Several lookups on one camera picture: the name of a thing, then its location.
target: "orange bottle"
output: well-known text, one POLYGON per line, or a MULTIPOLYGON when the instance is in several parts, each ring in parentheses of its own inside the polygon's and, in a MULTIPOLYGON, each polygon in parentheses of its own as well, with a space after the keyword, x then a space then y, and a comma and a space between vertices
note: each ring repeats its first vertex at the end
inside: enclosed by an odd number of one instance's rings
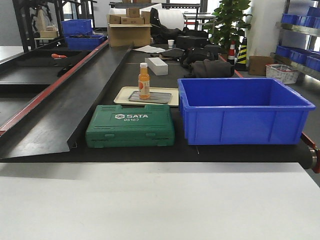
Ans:
POLYGON ((148 74, 148 64, 146 62, 140 63, 140 74, 138 79, 140 99, 150 98, 150 76, 148 74))

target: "white cup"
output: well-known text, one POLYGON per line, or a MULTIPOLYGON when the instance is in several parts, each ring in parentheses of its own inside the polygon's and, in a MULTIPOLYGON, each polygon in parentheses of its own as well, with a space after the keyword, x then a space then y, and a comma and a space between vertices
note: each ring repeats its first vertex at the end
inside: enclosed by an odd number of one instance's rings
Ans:
POLYGON ((174 43, 175 43, 175 40, 168 40, 169 49, 172 49, 174 47, 174 43))

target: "bottle cap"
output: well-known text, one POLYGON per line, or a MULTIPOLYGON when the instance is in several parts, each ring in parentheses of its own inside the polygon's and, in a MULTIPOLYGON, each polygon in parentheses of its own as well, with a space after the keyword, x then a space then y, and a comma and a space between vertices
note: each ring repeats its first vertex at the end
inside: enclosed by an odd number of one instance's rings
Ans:
POLYGON ((146 63, 146 62, 140 63, 140 68, 147 68, 147 67, 148 67, 148 63, 146 63))

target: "sata logo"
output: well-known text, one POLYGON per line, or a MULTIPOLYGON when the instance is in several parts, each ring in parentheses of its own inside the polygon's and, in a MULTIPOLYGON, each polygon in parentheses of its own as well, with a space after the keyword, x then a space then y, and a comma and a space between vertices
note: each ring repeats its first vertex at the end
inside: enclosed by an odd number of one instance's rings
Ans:
POLYGON ((133 119, 133 118, 140 118, 140 119, 143 119, 143 118, 148 118, 148 115, 147 114, 135 114, 135 115, 132 115, 132 114, 128 114, 126 116, 127 119, 133 119))
POLYGON ((126 116, 123 114, 117 114, 114 116, 116 119, 124 119, 126 116))
POLYGON ((149 118, 147 114, 127 114, 127 115, 123 115, 123 114, 117 114, 114 116, 115 119, 134 119, 134 118, 139 118, 139 119, 144 119, 144 118, 149 118))

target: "white basket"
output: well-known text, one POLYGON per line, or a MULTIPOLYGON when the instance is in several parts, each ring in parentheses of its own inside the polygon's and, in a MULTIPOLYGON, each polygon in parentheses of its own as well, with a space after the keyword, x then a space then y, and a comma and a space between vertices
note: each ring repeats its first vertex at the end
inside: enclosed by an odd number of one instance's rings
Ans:
POLYGON ((288 65, 284 64, 267 64, 266 76, 274 78, 284 84, 295 84, 299 75, 299 71, 292 70, 288 65))

